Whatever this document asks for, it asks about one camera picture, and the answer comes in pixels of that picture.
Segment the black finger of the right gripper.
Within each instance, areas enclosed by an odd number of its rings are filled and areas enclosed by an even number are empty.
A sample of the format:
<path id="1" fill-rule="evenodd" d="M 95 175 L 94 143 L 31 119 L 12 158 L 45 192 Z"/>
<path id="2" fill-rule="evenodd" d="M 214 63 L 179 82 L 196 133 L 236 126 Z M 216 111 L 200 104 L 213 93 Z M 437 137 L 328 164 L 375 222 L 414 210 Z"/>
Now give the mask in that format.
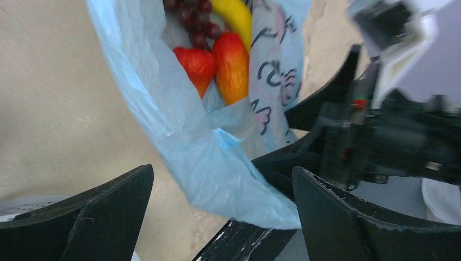
<path id="1" fill-rule="evenodd" d="M 325 132 L 313 130 L 293 144 L 253 159 L 252 163 L 271 186 L 293 200 L 293 168 L 299 166 L 318 174 L 324 146 Z"/>

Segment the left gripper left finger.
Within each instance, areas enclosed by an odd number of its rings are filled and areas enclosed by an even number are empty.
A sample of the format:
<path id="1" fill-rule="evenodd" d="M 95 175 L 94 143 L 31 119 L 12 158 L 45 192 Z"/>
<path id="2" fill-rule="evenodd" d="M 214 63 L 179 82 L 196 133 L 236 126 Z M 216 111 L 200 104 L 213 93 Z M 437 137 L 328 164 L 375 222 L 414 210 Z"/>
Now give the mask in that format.
<path id="1" fill-rule="evenodd" d="M 1 223 L 1 260 L 130 260 L 154 182 L 150 164 Z"/>

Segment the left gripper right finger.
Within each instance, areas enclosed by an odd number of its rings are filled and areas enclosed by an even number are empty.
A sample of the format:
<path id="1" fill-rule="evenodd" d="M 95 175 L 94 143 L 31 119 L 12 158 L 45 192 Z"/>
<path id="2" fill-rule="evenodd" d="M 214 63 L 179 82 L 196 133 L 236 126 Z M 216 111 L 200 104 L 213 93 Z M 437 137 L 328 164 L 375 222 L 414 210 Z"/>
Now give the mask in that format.
<path id="1" fill-rule="evenodd" d="M 295 203 L 311 260 L 460 260 L 460 227 L 408 216 L 299 166 Z"/>

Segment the light blue plastic bag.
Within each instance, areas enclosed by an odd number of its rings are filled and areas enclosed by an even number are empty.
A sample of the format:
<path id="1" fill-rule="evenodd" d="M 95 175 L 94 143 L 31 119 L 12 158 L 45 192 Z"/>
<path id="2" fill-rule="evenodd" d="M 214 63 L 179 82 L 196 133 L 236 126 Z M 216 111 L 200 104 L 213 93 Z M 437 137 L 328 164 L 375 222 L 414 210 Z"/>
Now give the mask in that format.
<path id="1" fill-rule="evenodd" d="M 302 86 L 302 25 L 310 1 L 248 1 L 250 96 L 226 106 L 215 84 L 200 98 L 172 51 L 186 38 L 160 1 L 87 1 L 125 103 L 188 202 L 271 229 L 299 229 L 296 205 L 252 159 L 296 141 L 284 112 Z"/>

